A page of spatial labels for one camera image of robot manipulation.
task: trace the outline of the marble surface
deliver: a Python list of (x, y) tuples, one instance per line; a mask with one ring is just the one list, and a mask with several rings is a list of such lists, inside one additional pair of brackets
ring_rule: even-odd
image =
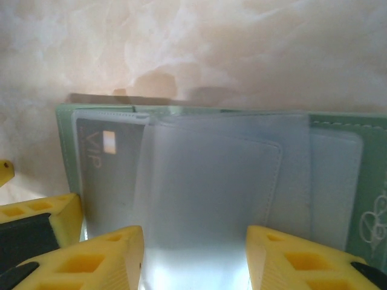
[(386, 50), (385, 0), (0, 0), (0, 204), (68, 191), (69, 93), (386, 112)]

